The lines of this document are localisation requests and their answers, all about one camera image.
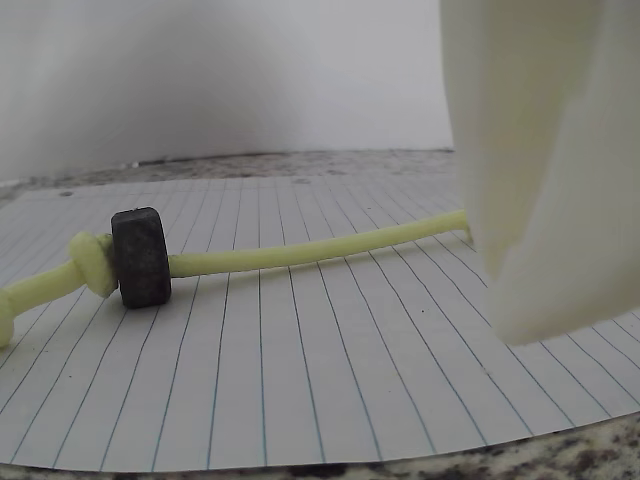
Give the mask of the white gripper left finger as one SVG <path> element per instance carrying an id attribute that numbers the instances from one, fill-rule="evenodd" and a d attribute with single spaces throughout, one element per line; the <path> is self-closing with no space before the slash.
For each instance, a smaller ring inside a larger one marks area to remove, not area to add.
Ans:
<path id="1" fill-rule="evenodd" d="M 444 1 L 442 64 L 472 237 L 497 280 L 585 90 L 601 1 Z"/>

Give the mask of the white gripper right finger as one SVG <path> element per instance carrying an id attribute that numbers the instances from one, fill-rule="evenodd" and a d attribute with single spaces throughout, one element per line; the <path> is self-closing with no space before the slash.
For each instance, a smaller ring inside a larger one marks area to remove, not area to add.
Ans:
<path id="1" fill-rule="evenodd" d="M 605 1 L 522 242 L 498 281 L 498 336 L 524 345 L 639 305 L 639 4 Z"/>

